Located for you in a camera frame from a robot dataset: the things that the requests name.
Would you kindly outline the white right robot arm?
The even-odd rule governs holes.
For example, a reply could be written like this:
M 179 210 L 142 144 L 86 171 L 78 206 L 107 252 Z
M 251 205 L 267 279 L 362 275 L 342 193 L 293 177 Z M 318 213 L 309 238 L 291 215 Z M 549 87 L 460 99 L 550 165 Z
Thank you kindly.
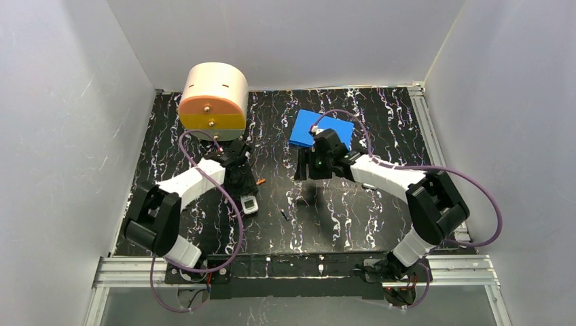
M 470 216 L 454 182 L 442 170 L 392 168 L 368 153 L 349 149 L 332 129 L 315 131 L 312 138 L 312 147 L 298 150 L 296 180 L 337 176 L 376 187 L 408 205 L 410 231 L 384 259 L 365 266 L 366 272 L 403 276 Z

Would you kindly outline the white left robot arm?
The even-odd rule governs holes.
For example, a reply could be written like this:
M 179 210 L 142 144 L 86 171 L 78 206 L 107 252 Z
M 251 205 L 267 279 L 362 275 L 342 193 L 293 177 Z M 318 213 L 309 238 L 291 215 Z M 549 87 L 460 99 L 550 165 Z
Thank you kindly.
M 182 270 L 199 273 L 196 264 L 202 252 L 179 235 L 181 213 L 206 192 L 218 189 L 230 202 L 242 231 L 245 205 L 241 200 L 246 198 L 255 208 L 258 191 L 249 164 L 251 152 L 248 144 L 236 139 L 176 177 L 138 184 L 120 228 L 121 236 Z

